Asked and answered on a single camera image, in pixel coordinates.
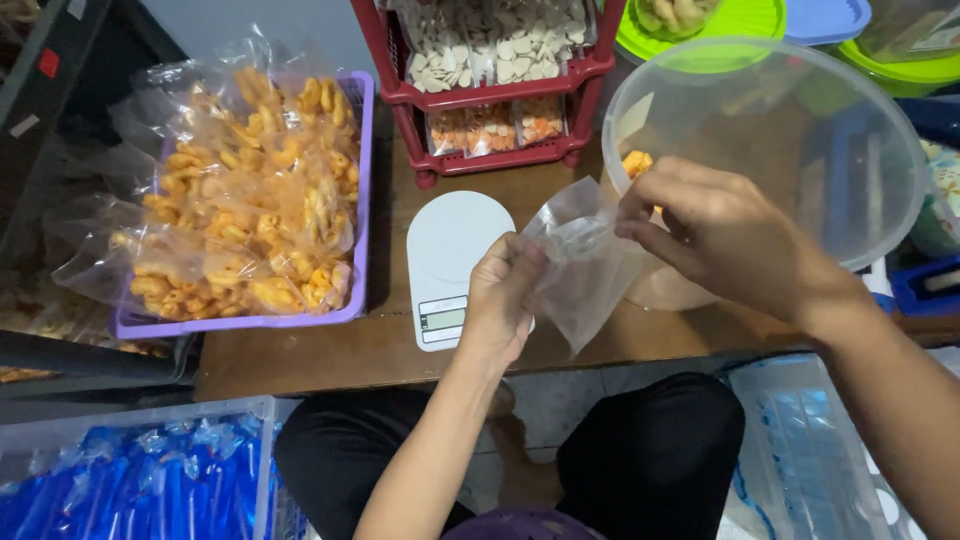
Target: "black pants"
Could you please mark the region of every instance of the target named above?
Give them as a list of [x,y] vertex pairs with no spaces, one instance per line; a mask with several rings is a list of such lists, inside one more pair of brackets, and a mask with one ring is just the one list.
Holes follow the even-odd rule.
[[[320,394],[294,411],[276,465],[323,540],[352,538],[428,398],[400,388]],[[603,398],[557,451],[557,508],[610,540],[713,540],[743,427],[740,402],[702,374]],[[455,504],[444,531],[470,517]]]

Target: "gray wall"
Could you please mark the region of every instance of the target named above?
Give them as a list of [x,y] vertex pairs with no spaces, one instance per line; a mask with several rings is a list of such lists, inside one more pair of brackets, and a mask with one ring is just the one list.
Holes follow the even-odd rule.
[[189,57],[250,34],[295,45],[312,36],[334,67],[361,69],[376,80],[373,59],[348,0],[141,0]]

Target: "wooden table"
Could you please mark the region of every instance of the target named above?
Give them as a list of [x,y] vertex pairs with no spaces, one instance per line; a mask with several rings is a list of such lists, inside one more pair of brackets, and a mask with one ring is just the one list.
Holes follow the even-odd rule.
[[[197,379],[198,401],[262,394],[434,380],[453,351],[425,353],[411,322],[406,237],[417,211],[449,191],[468,189],[500,202],[522,227],[554,193],[586,175],[600,178],[599,140],[581,166],[560,163],[440,179],[421,191],[399,137],[374,151],[368,315],[350,323],[290,330],[208,334]],[[912,335],[946,341],[960,335],[960,317],[902,321]],[[537,320],[517,371],[600,366],[716,353],[769,352],[801,346],[803,337],[778,321],[729,302],[686,312],[647,311],[627,302],[575,358],[545,317]]]

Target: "tiled floor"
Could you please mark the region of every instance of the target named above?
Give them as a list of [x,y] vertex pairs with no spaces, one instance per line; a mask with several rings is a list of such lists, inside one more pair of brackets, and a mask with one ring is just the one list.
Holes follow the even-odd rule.
[[[557,447],[600,398],[642,388],[684,371],[710,373],[728,360],[724,357],[683,358],[604,369],[517,375],[509,377],[508,382],[516,393],[516,415],[527,427],[530,456],[545,462],[555,457]],[[478,513],[495,508],[500,474],[500,456],[484,428],[458,499]],[[749,534],[738,535],[734,528],[722,528],[724,538],[751,538]]]

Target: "person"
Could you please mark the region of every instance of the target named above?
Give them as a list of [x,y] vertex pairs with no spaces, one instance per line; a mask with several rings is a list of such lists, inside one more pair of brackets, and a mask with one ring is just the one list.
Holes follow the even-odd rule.
[[[668,230],[649,221],[653,205]],[[960,380],[754,184],[660,159],[621,200],[616,233],[808,336],[910,514],[930,538],[960,537]],[[473,517],[455,502],[498,383],[526,342],[544,264],[513,233],[493,244],[472,272],[463,335],[432,396],[321,394],[295,411],[276,464],[323,540],[715,537],[744,415],[700,374],[601,399],[558,449],[555,508]],[[516,423],[494,420],[492,432],[505,462],[523,461]]]

